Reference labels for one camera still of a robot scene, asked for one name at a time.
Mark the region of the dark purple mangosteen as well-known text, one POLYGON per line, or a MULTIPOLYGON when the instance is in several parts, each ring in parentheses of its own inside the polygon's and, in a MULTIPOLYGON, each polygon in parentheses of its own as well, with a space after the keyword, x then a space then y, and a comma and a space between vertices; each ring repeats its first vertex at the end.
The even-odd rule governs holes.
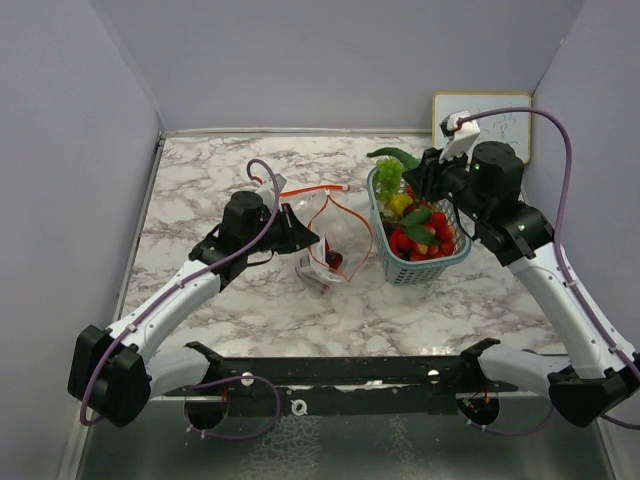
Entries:
POLYGON ((327 250, 325 260, 331 270, 338 271, 343 263, 343 255, 334 250, 327 250))

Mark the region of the clear orange-zip bag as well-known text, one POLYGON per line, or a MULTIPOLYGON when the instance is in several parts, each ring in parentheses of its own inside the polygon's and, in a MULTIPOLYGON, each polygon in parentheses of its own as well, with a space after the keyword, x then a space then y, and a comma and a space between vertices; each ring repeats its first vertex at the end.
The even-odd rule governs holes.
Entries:
POLYGON ((351 205, 351 187, 304 187, 284 193, 283 200, 306 227, 326 238, 330 250, 343 255, 341 268, 335 271, 320 259, 320 241, 303 249, 295 265, 302 283, 319 296, 350 285, 368 260, 374 243, 370 223, 351 205))

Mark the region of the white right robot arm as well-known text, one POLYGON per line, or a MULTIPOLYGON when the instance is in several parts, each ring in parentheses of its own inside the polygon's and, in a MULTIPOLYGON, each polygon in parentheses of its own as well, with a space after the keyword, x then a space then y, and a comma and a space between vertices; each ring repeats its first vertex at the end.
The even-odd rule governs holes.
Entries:
POLYGON ((447 200, 474 222, 475 238, 525 286, 566 349, 546 357, 482 340, 462 354, 461 383, 472 391, 492 382, 516 385, 548 398, 565 420, 586 427, 638 390, 639 353, 571 271, 550 222, 521 200, 523 174, 511 146, 489 141, 453 160, 427 149, 402 177, 417 198, 447 200))

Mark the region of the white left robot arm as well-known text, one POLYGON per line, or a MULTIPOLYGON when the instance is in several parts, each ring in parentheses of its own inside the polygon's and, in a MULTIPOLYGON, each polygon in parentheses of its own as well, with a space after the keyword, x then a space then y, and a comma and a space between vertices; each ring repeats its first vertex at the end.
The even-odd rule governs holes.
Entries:
POLYGON ((131 423, 147 402, 189 385, 206 395, 220 385, 221 371, 192 347, 165 361, 154 355, 163 341, 199 306, 221 293, 249 267, 250 255, 292 254, 320 240, 287 203, 267 206, 254 192, 231 196, 223 218, 173 277, 137 310, 100 329, 86 327, 77 337, 67 390, 87 413, 116 427, 131 423))

